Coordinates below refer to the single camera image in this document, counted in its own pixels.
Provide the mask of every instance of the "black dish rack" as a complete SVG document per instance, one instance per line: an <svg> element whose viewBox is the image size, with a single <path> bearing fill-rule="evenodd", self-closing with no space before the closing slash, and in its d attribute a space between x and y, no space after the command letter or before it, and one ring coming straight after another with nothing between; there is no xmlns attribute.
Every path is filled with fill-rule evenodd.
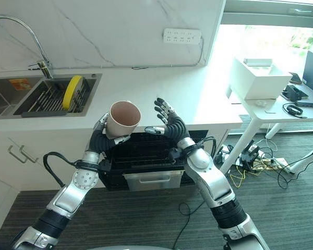
<svg viewBox="0 0 313 250"><path fill-rule="evenodd" d="M189 133L198 142L206 137L208 131L195 130ZM100 179L108 190L127 190L123 174L183 170L183 159L177 159L174 164L168 159L172 147L176 147L176 143L164 136L133 133L129 141L105 152L111 161L111 170L101 172ZM193 181L184 172L181 185L186 184L193 184Z"/></svg>
<svg viewBox="0 0 313 250"><path fill-rule="evenodd" d="M95 80L88 82L83 79L81 88L78 89L71 101L68 110L63 109L63 98L70 82L70 78L56 81L43 81L37 89L31 93L26 101L16 110L14 115L22 117L64 116L67 113L80 113L86 104Z"/></svg>

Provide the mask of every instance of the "orange label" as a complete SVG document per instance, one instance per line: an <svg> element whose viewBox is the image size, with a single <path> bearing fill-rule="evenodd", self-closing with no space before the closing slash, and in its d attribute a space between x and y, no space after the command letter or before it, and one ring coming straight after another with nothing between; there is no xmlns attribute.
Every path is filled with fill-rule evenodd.
<svg viewBox="0 0 313 250"><path fill-rule="evenodd" d="M30 89L32 89L32 86L29 84L27 78L10 79L9 81L16 90L30 90Z"/></svg>

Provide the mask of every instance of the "window frame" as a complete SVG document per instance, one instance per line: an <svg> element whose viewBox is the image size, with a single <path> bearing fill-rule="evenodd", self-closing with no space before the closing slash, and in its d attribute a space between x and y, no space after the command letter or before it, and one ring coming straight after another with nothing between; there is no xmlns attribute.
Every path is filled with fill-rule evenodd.
<svg viewBox="0 0 313 250"><path fill-rule="evenodd" d="M221 24L313 28L313 4L227 0Z"/></svg>

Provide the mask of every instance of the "kitchen sink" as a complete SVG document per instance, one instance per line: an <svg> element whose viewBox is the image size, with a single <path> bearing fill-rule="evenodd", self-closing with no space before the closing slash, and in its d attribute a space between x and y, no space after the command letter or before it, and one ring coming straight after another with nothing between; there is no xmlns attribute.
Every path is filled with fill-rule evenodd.
<svg viewBox="0 0 313 250"><path fill-rule="evenodd" d="M83 82L68 110L63 97L74 75L0 78L0 119L85 116L102 74L81 74Z"/></svg>

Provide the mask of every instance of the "robot finger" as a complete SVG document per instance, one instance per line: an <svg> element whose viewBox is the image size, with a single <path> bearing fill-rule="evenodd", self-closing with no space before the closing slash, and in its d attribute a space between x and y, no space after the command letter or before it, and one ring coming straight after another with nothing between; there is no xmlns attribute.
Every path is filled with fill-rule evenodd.
<svg viewBox="0 0 313 250"><path fill-rule="evenodd" d="M158 103L161 103L165 107L164 110L166 111L167 114L174 112L173 107L168 102L166 102L164 99L157 98L156 101Z"/></svg>
<svg viewBox="0 0 313 250"><path fill-rule="evenodd" d="M163 122L165 125L168 124L167 119L166 119L163 115L157 114L156 116L157 116L160 120L162 120L162 122Z"/></svg>
<svg viewBox="0 0 313 250"><path fill-rule="evenodd" d="M158 102L158 101L154 101L154 104L156 106L159 106L160 108L162 108L164 111L166 111L166 107L162 105L162 103Z"/></svg>
<svg viewBox="0 0 313 250"><path fill-rule="evenodd" d="M103 129L106 127L106 121L108 119L109 113L105 113L100 120L98 120L95 125L93 130L101 130L103 131Z"/></svg>
<svg viewBox="0 0 313 250"><path fill-rule="evenodd" d="M157 106L157 107L154 107L154 110L157 111L157 112L159 112L164 118L166 118L166 120L168 120L168 115L166 114L165 111L163 111L162 108L160 108L160 107Z"/></svg>
<svg viewBox="0 0 313 250"><path fill-rule="evenodd" d="M149 134L164 134L165 133L165 129L164 128L160 128L160 127L146 127L145 128L145 132L149 133Z"/></svg>
<svg viewBox="0 0 313 250"><path fill-rule="evenodd" d="M114 140L115 145L118 145L118 144L128 141L129 139L130 139L130 135L126 135L126 136L121 136L113 140Z"/></svg>

